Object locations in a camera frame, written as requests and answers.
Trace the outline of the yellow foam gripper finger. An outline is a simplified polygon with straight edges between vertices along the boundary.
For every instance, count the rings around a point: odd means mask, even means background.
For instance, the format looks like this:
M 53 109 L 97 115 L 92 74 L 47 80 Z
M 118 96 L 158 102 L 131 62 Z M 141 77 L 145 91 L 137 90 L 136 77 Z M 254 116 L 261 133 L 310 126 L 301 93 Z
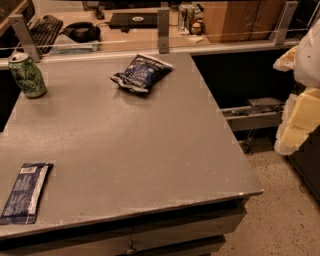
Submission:
M 294 46 L 290 50 L 285 52 L 281 57 L 279 57 L 274 62 L 273 68 L 282 72 L 293 70 L 296 51 L 297 51 L 297 46 Z
M 293 154 L 319 125 L 320 89 L 307 88 L 299 95 L 291 94 L 284 106 L 274 150 L 284 156 Z

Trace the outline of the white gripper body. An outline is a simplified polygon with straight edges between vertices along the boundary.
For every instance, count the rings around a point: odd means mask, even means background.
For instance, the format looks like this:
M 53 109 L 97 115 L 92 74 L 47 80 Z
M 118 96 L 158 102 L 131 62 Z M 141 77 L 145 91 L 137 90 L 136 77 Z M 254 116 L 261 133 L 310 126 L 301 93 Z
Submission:
M 307 87 L 320 88 L 320 19 L 298 45 L 294 77 L 297 82 Z

